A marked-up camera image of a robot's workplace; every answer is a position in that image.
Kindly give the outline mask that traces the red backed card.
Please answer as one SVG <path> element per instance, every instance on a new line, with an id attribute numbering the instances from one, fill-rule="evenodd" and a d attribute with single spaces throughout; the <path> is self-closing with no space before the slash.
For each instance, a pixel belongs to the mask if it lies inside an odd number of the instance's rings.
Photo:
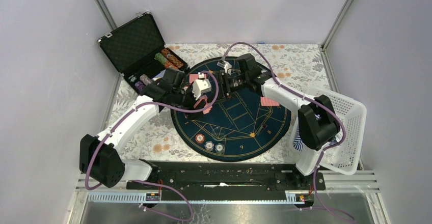
<path id="1" fill-rule="evenodd" d="M 206 79 L 206 74 L 205 73 L 195 73 L 195 74 L 190 74 L 189 75 L 189 83 L 193 84 L 196 80 L 204 80 Z"/>
<path id="2" fill-rule="evenodd" d="M 280 105 L 280 103 L 278 103 L 272 99 L 266 98 L 266 97 L 260 98 L 260 104 L 261 104 L 261 106 L 279 106 Z"/>

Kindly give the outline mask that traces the red chip stack bottom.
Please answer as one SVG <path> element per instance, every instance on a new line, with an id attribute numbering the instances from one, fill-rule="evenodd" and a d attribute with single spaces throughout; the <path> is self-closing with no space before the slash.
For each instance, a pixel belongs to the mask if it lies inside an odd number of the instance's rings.
<path id="1" fill-rule="evenodd" d="M 196 143 L 198 143 L 198 144 L 202 144 L 202 143 L 205 142 L 205 136 L 204 136 L 203 134 L 201 134 L 201 133 L 198 133 L 198 134 L 196 134 L 196 136 L 195 136 L 195 141 L 196 141 Z"/>

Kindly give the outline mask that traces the blue yellow chip stack bottom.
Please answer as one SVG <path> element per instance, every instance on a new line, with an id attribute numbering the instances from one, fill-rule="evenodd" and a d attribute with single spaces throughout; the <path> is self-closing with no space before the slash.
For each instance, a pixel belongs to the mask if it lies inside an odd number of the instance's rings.
<path id="1" fill-rule="evenodd" d="M 214 150 L 215 150 L 216 153 L 222 154 L 222 153 L 225 152 L 225 146 L 223 144 L 216 144 L 214 146 Z"/>

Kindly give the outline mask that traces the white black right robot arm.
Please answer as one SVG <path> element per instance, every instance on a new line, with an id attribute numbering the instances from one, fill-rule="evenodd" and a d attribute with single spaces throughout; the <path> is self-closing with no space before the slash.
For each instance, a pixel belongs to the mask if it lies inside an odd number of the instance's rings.
<path id="1" fill-rule="evenodd" d="M 235 58 L 234 63 L 239 66 L 238 73 L 224 57 L 218 61 L 218 66 L 224 69 L 219 78 L 221 88 L 228 91 L 247 88 L 296 114 L 304 146 L 295 164 L 298 172 L 292 175 L 292 182 L 296 188 L 307 188 L 312 183 L 311 174 L 319 167 L 324 150 L 330 147 L 330 141 L 338 133 L 346 135 L 330 98 L 326 95 L 312 97 L 285 85 L 276 77 L 272 67 L 264 68 L 250 53 Z"/>

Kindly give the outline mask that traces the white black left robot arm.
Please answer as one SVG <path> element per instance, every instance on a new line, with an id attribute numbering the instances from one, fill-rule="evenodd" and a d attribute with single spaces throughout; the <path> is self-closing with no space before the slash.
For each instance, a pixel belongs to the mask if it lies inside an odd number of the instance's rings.
<path id="1" fill-rule="evenodd" d="M 104 185 L 111 188 L 120 181 L 136 181 L 146 189 L 157 185 L 157 173 L 142 160 L 123 160 L 120 151 L 133 135 L 158 115 L 163 103 L 139 96 L 134 105 L 113 125 L 96 136 L 85 135 L 80 141 L 79 169 L 85 174 L 85 189 Z"/>

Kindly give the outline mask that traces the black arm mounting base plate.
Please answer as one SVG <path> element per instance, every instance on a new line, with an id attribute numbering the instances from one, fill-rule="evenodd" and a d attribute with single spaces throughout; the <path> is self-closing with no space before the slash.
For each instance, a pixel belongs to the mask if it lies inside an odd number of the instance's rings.
<path id="1" fill-rule="evenodd" d="M 286 192 L 325 190 L 323 175 L 303 176 L 293 164 L 151 162 L 149 182 L 165 184 L 189 201 L 282 201 Z"/>

